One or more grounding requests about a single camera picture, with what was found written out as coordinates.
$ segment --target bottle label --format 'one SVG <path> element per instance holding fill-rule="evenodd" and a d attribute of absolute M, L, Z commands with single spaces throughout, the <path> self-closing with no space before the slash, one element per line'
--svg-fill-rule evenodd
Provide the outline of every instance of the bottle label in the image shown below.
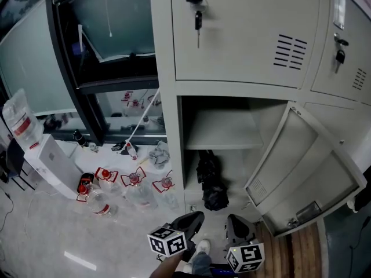
<path fill-rule="evenodd" d="M 12 127 L 12 132 L 16 135 L 19 136 L 22 134 L 24 131 L 27 130 L 28 126 L 31 124 L 31 119 L 24 114 L 18 122 Z"/>
<path fill-rule="evenodd" d="M 111 210 L 111 206 L 106 204 L 106 206 L 104 206 L 104 208 L 101 211 L 94 212 L 94 213 L 98 215 L 106 215 L 108 212 L 110 212 L 110 210 Z"/>

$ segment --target locker vent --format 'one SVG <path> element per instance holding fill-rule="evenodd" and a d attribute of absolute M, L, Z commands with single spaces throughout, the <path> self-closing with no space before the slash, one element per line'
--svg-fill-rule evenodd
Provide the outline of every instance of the locker vent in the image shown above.
<path fill-rule="evenodd" d="M 255 178 L 249 186 L 250 196 L 257 202 L 264 199 L 267 195 L 265 187 L 261 184 L 258 178 Z"/>
<path fill-rule="evenodd" d="M 282 34 L 278 36 L 273 65 L 301 70 L 307 50 L 307 43 Z"/>
<path fill-rule="evenodd" d="M 352 87 L 357 90 L 362 90 L 363 83 L 365 82 L 367 73 L 361 69 L 357 70 Z"/>

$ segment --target wooden slat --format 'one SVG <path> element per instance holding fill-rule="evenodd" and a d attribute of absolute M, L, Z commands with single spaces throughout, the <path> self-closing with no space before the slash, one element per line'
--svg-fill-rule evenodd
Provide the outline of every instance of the wooden slat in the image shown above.
<path fill-rule="evenodd" d="M 256 237 L 259 243 L 263 243 L 263 234 L 261 232 L 262 223 L 260 222 L 256 227 Z M 256 278 L 265 278 L 265 265 L 262 265 L 257 271 L 255 271 Z"/>
<path fill-rule="evenodd" d="M 263 235 L 264 241 L 264 250 L 265 250 L 265 276 L 266 278 L 273 278 L 273 250 L 272 250 L 272 242 L 271 242 L 271 233 L 269 233 L 268 229 L 266 228 L 265 224 L 261 225 L 261 232 Z"/>
<path fill-rule="evenodd" d="M 319 243 L 319 234 L 317 223 L 311 225 L 313 244 L 314 244 L 314 254 L 315 254 L 315 278 L 322 277 L 322 256 L 321 256 L 321 245 Z"/>
<path fill-rule="evenodd" d="M 282 278 L 290 277 L 290 266 L 289 266 L 289 253 L 288 253 L 288 243 L 286 237 L 281 237 L 279 241 L 279 254 L 281 256 L 281 276 Z"/>
<path fill-rule="evenodd" d="M 303 268 L 302 277 L 310 278 L 309 276 L 309 259 L 308 259 L 308 241 L 305 229 L 299 231 L 300 246 L 301 246 L 301 265 Z"/>
<path fill-rule="evenodd" d="M 309 277 L 315 277 L 315 252 L 314 252 L 314 240 L 312 235 L 312 227 L 313 225 L 307 226 L 304 230 L 307 235 L 307 243 L 308 243 L 308 263 L 309 263 Z"/>
<path fill-rule="evenodd" d="M 299 232 L 294 232 L 291 234 L 292 238 L 292 250 L 294 255 L 294 271 L 295 278 L 303 277 L 303 264 L 301 261 L 301 245 Z"/>
<path fill-rule="evenodd" d="M 281 278 L 281 251 L 279 249 L 279 240 L 271 235 L 272 252 L 273 252 L 273 277 Z"/>

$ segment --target black window frame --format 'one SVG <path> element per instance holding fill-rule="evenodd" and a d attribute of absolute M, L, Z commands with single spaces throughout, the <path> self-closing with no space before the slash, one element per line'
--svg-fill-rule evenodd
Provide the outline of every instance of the black window frame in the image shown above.
<path fill-rule="evenodd" d="M 147 75 L 106 79 L 79 85 L 72 70 L 72 64 L 68 57 L 68 51 L 61 30 L 61 18 L 63 18 L 64 14 L 60 11 L 59 6 L 68 1 L 70 0 L 46 0 L 46 13 L 50 37 L 64 83 L 66 84 L 66 88 L 75 105 L 77 113 L 86 127 L 86 131 L 81 131 L 81 133 L 86 135 L 89 141 L 97 145 L 124 141 L 130 137 L 132 130 L 108 131 L 109 126 L 105 121 L 95 94 L 124 90 L 157 89 L 159 88 L 158 76 Z M 65 140 L 63 137 L 72 134 L 67 134 L 67 132 L 68 131 L 56 131 L 51 134 L 53 134 L 54 137 Z M 167 142 L 165 130 L 163 133 L 138 130 L 132 138 L 132 143 L 134 144 L 156 145 L 158 141 Z"/>

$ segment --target locker door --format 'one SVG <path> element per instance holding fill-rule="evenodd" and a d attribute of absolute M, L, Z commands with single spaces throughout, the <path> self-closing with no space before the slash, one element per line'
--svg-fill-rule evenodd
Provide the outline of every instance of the locker door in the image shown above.
<path fill-rule="evenodd" d="M 341 39 L 349 42 L 349 46 L 344 48 L 345 62 L 340 66 L 338 73 L 335 73 L 335 56 L 338 51 L 334 40 L 335 33 L 338 33 Z M 312 90 L 359 100 L 366 82 L 370 81 L 371 69 L 368 63 L 371 57 L 370 34 L 370 20 L 352 0 L 346 0 L 344 31 L 337 28 L 332 22 L 329 23 L 325 49 Z"/>
<path fill-rule="evenodd" d="M 339 141 L 304 108 L 288 102 L 245 188 L 270 232 L 282 236 L 331 213 L 365 186 Z"/>
<path fill-rule="evenodd" d="M 172 0 L 177 80 L 301 87 L 316 35 L 319 0 Z"/>

